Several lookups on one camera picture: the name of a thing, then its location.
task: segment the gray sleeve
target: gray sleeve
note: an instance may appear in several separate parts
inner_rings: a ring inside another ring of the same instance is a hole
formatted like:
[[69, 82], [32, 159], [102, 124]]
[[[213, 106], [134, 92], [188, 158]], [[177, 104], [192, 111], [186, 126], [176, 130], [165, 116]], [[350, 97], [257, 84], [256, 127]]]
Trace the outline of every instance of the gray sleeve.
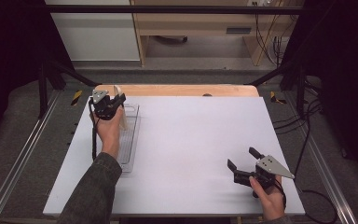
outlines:
[[121, 173], [112, 156], [100, 153], [80, 179], [57, 223], [109, 223]]

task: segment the aluminum rail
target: aluminum rail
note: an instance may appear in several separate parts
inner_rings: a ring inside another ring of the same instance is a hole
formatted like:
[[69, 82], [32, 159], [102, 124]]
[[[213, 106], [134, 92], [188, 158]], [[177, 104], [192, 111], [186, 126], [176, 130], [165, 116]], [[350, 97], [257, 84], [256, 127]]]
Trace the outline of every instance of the aluminum rail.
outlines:
[[11, 167], [7, 178], [0, 188], [0, 214], [5, 207], [5, 204], [15, 188], [17, 181], [19, 180], [22, 170], [24, 169], [28, 159], [30, 158], [34, 147], [39, 140], [40, 135], [42, 134], [43, 130], [48, 123], [48, 120], [51, 116], [52, 111], [54, 110], [55, 105], [61, 95], [61, 91], [53, 91], [49, 103], [48, 103], [48, 111], [46, 112], [45, 116], [42, 119], [39, 119], [34, 126], [28, 140], [26, 141], [24, 147], [21, 150], [19, 157], [16, 159], [15, 163]]
[[[286, 99], [288, 100], [289, 105], [292, 107], [294, 113], [296, 113], [295, 99], [293, 94], [285, 93]], [[307, 135], [308, 125], [301, 126], [301, 134], [305, 138]], [[319, 175], [321, 176], [324, 186], [327, 190], [327, 193], [330, 196], [332, 203], [336, 206], [339, 219], [344, 224], [356, 224], [356, 218], [353, 215], [353, 212], [350, 206], [347, 203], [347, 200], [344, 197], [344, 194], [339, 187], [336, 179], [334, 178], [333, 173], [331, 172], [327, 162], [324, 160], [324, 156], [321, 150], [318, 148], [315, 140], [310, 134], [309, 140], [307, 143], [310, 151], [310, 156], [312, 157], [313, 163], [315, 164], [316, 169], [318, 170]]]

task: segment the human hand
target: human hand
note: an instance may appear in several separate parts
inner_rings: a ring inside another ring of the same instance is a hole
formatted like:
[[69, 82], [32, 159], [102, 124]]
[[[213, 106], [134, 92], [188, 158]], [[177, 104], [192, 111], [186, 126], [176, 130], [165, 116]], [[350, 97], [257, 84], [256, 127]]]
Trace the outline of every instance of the human hand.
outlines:
[[[282, 177], [276, 175], [276, 180], [281, 184]], [[283, 196], [281, 192], [275, 187], [272, 186], [264, 190], [260, 183], [253, 178], [249, 177], [251, 182], [252, 189], [257, 194], [260, 199], [261, 205], [263, 206], [263, 216], [266, 221], [284, 217], [284, 207], [283, 207]]]
[[117, 159], [120, 140], [120, 120], [123, 117], [124, 109], [119, 106], [116, 114], [110, 120], [99, 119], [95, 113], [92, 113], [97, 124], [97, 134], [103, 142], [102, 152], [111, 155]]

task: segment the black curtain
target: black curtain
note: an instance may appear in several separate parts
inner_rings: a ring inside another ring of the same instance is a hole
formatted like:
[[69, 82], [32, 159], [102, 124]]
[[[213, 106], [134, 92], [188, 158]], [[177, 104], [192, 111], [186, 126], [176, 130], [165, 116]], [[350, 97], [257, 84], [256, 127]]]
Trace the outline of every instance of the black curtain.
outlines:
[[[313, 0], [306, 3], [315, 4]], [[318, 17], [303, 17], [285, 53], [289, 60]], [[321, 100], [342, 147], [358, 160], [358, 1], [337, 0], [301, 64], [307, 76], [322, 80]]]
[[37, 80], [43, 62], [74, 69], [51, 15], [24, 4], [45, 5], [45, 1], [0, 0], [0, 119], [9, 93]]

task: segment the human arm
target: human arm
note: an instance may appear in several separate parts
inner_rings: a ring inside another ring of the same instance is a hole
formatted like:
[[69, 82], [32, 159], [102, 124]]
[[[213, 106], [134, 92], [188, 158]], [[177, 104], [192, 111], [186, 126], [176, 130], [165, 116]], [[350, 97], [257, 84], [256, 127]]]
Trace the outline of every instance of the human arm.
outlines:
[[119, 150], [119, 122], [122, 107], [110, 120], [98, 120], [97, 133], [103, 147], [77, 184], [57, 223], [109, 223], [115, 186], [122, 170], [116, 158]]
[[[292, 223], [291, 219], [285, 215], [283, 207], [283, 196], [281, 192], [275, 187], [270, 187], [264, 190], [260, 183], [253, 178], [249, 178], [252, 189], [260, 199], [263, 207], [263, 217], [266, 224], [283, 224]], [[276, 176], [276, 180], [281, 184], [282, 177]]]

